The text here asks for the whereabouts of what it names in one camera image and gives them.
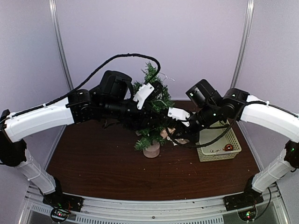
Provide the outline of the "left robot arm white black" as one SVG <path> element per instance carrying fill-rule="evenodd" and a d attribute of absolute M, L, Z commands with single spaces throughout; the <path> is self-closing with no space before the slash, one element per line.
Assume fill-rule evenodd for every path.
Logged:
<path fill-rule="evenodd" d="M 4 165 L 19 169 L 57 207 L 63 207 L 67 196 L 59 180 L 40 167 L 24 138 L 57 126 L 105 118 L 116 119 L 134 130 L 144 129 L 156 117 L 150 102 L 162 90 L 159 81 L 148 81 L 135 91 L 131 77 L 108 70 L 91 90 L 75 90 L 57 102 L 22 112 L 4 110 L 0 118 L 0 159 Z"/>

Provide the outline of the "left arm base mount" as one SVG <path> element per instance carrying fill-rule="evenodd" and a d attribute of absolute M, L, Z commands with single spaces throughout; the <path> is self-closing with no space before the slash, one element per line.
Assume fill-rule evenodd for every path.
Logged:
<path fill-rule="evenodd" d="M 63 193 L 61 183 L 57 178 L 55 180 L 55 191 L 50 194 L 43 194 L 43 203 L 52 208 L 63 209 L 67 211 L 80 212 L 84 199 L 80 196 L 73 196 Z"/>

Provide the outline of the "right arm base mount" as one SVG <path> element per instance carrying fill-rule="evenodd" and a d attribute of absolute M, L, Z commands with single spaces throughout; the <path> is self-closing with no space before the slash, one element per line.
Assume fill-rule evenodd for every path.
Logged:
<path fill-rule="evenodd" d="M 247 180 L 244 191 L 242 193 L 225 196 L 223 198 L 226 211 L 238 210 L 245 207 L 254 206 L 264 201 L 262 193 L 259 193 L 252 189 L 252 180 L 253 178 L 249 178 Z"/>

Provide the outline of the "small green christmas tree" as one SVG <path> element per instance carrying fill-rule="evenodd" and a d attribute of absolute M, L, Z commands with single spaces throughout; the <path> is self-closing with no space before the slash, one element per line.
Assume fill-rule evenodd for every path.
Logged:
<path fill-rule="evenodd" d="M 150 62 L 146 63 L 146 69 L 143 71 L 145 74 L 144 81 L 148 81 L 151 85 L 158 83 L 158 93 L 152 97 L 149 96 L 146 102 L 149 103 L 150 111 L 154 115 L 161 115 L 162 110 L 174 107 L 174 102 L 168 92 L 168 86 L 164 85 L 160 77 L 154 76 L 156 71 L 157 69 Z M 165 129 L 167 125 L 166 120 L 152 117 L 145 125 L 142 125 L 140 121 L 127 121 L 122 126 L 135 131 L 136 135 L 140 137 L 134 145 L 136 151 L 143 151 L 147 158 L 156 158 L 159 156 L 160 147 L 167 141 L 168 134 Z"/>

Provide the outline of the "red bauble ornament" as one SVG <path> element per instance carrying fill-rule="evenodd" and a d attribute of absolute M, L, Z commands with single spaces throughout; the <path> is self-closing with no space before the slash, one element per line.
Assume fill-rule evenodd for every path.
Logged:
<path fill-rule="evenodd" d="M 233 145 L 231 144 L 227 144 L 224 148 L 223 148 L 224 151 L 233 151 L 234 150 L 234 147 Z"/>

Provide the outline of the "white round ornament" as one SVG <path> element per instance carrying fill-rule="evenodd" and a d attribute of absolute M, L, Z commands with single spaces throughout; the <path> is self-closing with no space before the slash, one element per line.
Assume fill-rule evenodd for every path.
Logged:
<path fill-rule="evenodd" d="M 171 134 L 171 136 L 177 142 L 179 142 L 180 144 L 183 144 L 183 145 L 190 142 L 188 139 L 182 138 L 180 135 L 176 136 L 175 131 L 176 131 L 176 128 L 168 128 L 168 132 Z M 177 146 L 177 144 L 173 140 L 171 140 L 171 138 L 165 128 L 160 132 L 160 136 L 163 138 L 163 140 L 170 141 L 174 146 Z"/>

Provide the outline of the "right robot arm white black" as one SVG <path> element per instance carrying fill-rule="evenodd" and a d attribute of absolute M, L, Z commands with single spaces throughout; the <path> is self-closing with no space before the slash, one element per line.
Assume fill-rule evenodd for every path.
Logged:
<path fill-rule="evenodd" d="M 251 205 L 257 199 L 257 194 L 264 192 L 288 172 L 298 169 L 298 114 L 262 101 L 237 88 L 229 89 L 222 97 L 205 79 L 197 82 L 186 94 L 200 110 L 193 114 L 175 107 L 168 110 L 168 117 L 180 122 L 175 132 L 168 134 L 177 145 L 180 144 L 179 139 L 187 139 L 192 143 L 189 147 L 197 147 L 200 131 L 227 119 L 231 119 L 233 123 L 244 121 L 257 124 L 289 138 L 280 155 L 248 180 L 246 191 L 239 197 L 242 205 Z"/>

